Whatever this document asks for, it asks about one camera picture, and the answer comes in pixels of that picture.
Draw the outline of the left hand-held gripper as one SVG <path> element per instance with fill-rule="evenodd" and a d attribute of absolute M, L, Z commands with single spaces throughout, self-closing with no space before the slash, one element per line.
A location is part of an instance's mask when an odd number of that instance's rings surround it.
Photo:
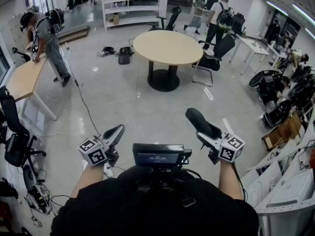
<path fill-rule="evenodd" d="M 84 160 L 91 166 L 101 163 L 108 163 L 110 166 L 114 166 L 119 159 L 115 146 L 119 143 L 124 132 L 125 126 L 119 124 L 105 131 L 103 139 L 96 136 L 87 138 L 78 146 L 78 150 Z"/>

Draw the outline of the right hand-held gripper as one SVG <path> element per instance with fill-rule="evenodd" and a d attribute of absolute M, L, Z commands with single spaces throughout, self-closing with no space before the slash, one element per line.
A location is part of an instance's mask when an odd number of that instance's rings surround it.
<path fill-rule="evenodd" d="M 233 163 L 235 159 L 240 156 L 245 146 L 245 142 L 238 136 L 226 134 L 222 138 L 222 130 L 209 123 L 211 128 L 211 136 L 196 132 L 198 140 L 206 147 L 210 148 L 208 157 L 216 164 L 220 159 L 229 163 Z"/>

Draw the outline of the person's right forearm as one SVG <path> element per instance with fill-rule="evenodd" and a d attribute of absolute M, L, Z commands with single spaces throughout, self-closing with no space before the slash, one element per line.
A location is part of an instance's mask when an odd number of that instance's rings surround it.
<path fill-rule="evenodd" d="M 222 159 L 220 160 L 219 190 L 233 199 L 244 199 L 233 165 Z"/>

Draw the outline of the black chest-mounted screen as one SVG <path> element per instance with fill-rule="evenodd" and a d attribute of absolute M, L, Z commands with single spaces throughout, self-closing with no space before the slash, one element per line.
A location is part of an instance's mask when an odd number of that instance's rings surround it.
<path fill-rule="evenodd" d="M 174 168 L 187 165 L 192 150 L 180 144 L 139 144 L 132 147 L 136 166 Z"/>

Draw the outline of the pile of black backpack rigs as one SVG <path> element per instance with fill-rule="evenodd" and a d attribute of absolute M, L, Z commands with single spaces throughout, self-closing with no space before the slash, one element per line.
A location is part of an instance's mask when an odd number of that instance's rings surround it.
<path fill-rule="evenodd" d="M 258 99 L 265 107 L 262 115 L 264 124 L 275 127 L 282 123 L 293 111 L 308 109 L 315 102 L 315 69 L 311 66 L 299 67 L 290 79 L 289 100 L 277 103 L 277 92 L 284 89 L 283 74 L 276 70 L 257 73 L 249 82 L 257 89 Z"/>

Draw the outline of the black bag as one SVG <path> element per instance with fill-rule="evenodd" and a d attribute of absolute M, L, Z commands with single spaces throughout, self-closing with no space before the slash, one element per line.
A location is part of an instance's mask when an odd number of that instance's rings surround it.
<path fill-rule="evenodd" d="M 130 64 L 130 57 L 134 54 L 132 48 L 130 46 L 122 47 L 119 50 L 119 59 L 118 63 L 120 65 Z"/>

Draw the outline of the black mesh cantilever chair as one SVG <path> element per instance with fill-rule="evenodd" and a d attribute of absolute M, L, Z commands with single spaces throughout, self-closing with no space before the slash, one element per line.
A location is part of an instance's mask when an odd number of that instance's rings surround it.
<path fill-rule="evenodd" d="M 216 43 L 216 44 L 212 44 L 210 42 L 206 42 L 206 41 L 202 41 L 202 40 L 198 41 L 199 44 L 204 43 L 204 44 L 209 44 L 209 45 L 214 46 L 214 48 L 213 48 L 214 54 L 209 55 L 206 52 L 204 52 L 200 61 L 192 64 L 192 67 L 193 67 L 192 82 L 193 83 L 205 85 L 205 86 L 209 86 L 209 87 L 213 86 L 214 81 L 213 81 L 212 72 L 213 71 L 215 71 L 215 72 L 219 71 L 220 62 L 222 61 L 222 57 L 225 56 L 232 48 L 235 47 L 235 39 L 236 38 L 237 38 L 237 36 L 235 36 L 234 34 L 228 33 L 219 43 Z M 196 81 L 193 78 L 195 71 L 197 69 L 207 71 L 210 74 L 210 81 L 211 81 L 210 84 L 204 83 L 201 81 Z"/>

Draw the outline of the white shelf unit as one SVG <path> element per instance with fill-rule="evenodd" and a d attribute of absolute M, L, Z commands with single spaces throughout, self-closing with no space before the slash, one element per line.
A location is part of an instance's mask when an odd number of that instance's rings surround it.
<path fill-rule="evenodd" d="M 259 218 L 257 236 L 303 236 L 315 221 L 315 135 L 272 151 L 242 178 Z"/>

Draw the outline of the grey floor device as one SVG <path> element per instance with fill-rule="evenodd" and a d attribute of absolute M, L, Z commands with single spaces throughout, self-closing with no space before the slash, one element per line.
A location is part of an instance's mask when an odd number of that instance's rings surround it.
<path fill-rule="evenodd" d="M 48 191 L 37 182 L 30 165 L 23 167 L 24 183 L 27 189 L 27 201 L 37 211 L 49 214 L 52 207 L 49 203 Z"/>

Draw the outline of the round wooden table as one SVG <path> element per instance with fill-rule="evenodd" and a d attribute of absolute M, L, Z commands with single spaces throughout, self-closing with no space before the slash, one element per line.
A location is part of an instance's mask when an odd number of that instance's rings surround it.
<path fill-rule="evenodd" d="M 177 69 L 182 65 L 199 64 L 203 49 L 185 34 L 153 30 L 138 35 L 133 41 L 135 52 L 148 60 L 147 82 L 160 92 L 174 91 L 180 84 Z"/>

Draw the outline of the rectangular wooden desk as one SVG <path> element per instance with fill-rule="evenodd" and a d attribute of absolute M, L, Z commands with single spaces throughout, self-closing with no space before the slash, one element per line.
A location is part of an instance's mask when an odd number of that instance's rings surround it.
<path fill-rule="evenodd" d="M 55 114 L 48 108 L 48 106 L 43 102 L 43 100 L 35 91 L 38 78 L 47 61 L 49 62 L 50 67 L 53 69 L 55 76 L 58 78 L 58 81 L 62 83 L 61 77 L 59 76 L 59 73 L 57 72 L 53 62 L 50 59 L 47 59 L 44 55 L 41 55 L 40 61 L 38 63 L 28 61 L 27 63 L 16 68 L 9 79 L 6 88 L 16 102 L 33 96 L 42 110 L 52 120 L 57 120 Z"/>

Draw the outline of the wooden step platform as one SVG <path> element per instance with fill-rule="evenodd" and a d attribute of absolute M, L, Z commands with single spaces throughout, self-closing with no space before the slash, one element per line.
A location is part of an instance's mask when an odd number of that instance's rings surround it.
<path fill-rule="evenodd" d="M 60 45 L 87 37 L 89 30 L 90 27 L 88 25 L 82 25 L 59 33 L 58 39 Z"/>

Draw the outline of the black and green backpack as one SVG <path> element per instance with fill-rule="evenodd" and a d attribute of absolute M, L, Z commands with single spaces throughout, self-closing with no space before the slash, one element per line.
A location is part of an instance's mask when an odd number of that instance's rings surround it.
<path fill-rule="evenodd" d="M 233 10 L 231 7 L 223 9 L 217 16 L 217 26 L 221 30 L 230 31 L 233 26 Z"/>

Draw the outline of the black headrest office chair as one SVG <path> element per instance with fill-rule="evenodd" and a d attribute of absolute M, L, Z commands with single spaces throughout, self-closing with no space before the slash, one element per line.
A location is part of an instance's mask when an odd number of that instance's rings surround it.
<path fill-rule="evenodd" d="M 171 17 L 168 20 L 168 24 L 167 26 L 164 25 L 164 21 L 166 20 L 165 17 L 161 17 L 161 16 L 156 16 L 156 18 L 160 19 L 161 22 L 161 28 L 157 26 L 157 24 L 153 24 L 153 23 L 147 23 L 147 25 L 152 26 L 149 31 L 154 31 L 154 30 L 168 30 L 168 31 L 173 31 L 174 27 L 175 27 L 175 22 L 179 16 L 179 14 L 182 12 L 182 9 L 180 6 L 177 7 L 173 7 L 171 10 Z"/>

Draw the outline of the wooden frame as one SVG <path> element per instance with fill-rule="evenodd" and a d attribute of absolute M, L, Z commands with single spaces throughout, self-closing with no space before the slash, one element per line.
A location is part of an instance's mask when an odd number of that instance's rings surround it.
<path fill-rule="evenodd" d="M 294 111 L 283 123 L 278 124 L 268 134 L 262 137 L 266 150 L 271 151 L 281 144 L 287 143 L 290 139 L 294 139 L 296 136 L 301 138 L 301 127 L 302 122 L 299 113 Z"/>

